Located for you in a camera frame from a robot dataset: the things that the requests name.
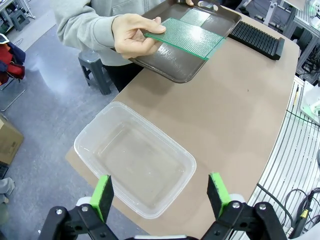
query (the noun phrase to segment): clear plastic bin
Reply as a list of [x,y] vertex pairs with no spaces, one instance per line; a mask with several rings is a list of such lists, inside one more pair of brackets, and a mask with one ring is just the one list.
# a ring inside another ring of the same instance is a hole
[[159,217],[196,170],[195,158],[121,102],[112,102],[74,141],[99,178],[111,175],[115,195],[146,219]]

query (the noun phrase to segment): dark brown tray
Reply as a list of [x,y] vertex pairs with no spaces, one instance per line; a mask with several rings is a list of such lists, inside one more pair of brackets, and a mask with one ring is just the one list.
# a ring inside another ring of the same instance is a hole
[[[199,2],[214,4],[218,6],[218,10],[199,7]],[[227,37],[241,20],[239,14],[221,7],[213,0],[193,0],[193,3],[194,6],[191,7],[186,4],[185,0],[167,0],[142,16],[148,19],[161,17],[161,20],[165,21],[168,18],[180,19],[190,9],[196,9],[210,14],[201,27],[222,37]],[[153,55],[139,56],[130,60],[179,84],[189,82],[206,63],[205,60],[166,43],[163,43]]]

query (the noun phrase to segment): gray sweatshirt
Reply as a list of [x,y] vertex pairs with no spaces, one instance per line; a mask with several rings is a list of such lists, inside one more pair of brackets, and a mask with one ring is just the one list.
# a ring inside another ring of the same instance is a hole
[[107,66],[130,61],[111,50],[115,45],[112,22],[117,15],[142,15],[163,0],[51,0],[57,35],[63,44],[80,50],[92,49]]

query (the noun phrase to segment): cable connector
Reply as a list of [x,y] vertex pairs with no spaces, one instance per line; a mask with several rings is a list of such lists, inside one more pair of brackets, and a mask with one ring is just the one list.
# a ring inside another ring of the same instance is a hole
[[293,228],[293,227],[290,227],[290,228],[288,229],[288,231],[285,232],[285,236],[286,236],[287,238],[289,238],[289,236],[291,235],[291,233],[292,233],[293,230],[294,230],[294,228]]

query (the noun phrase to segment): gray plastic stool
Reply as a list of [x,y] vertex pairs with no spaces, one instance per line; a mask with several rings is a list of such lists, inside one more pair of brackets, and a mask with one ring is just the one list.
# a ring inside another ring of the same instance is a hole
[[30,23],[30,20],[27,18],[27,16],[21,11],[17,10],[10,14],[10,18],[12,20],[13,26],[15,29],[17,29],[19,32],[24,29],[24,27]]
[[78,59],[88,85],[90,86],[92,83],[89,78],[89,74],[92,73],[102,95],[110,94],[111,83],[107,82],[108,77],[104,75],[104,65],[100,60],[100,56],[92,50],[86,50],[79,53]]

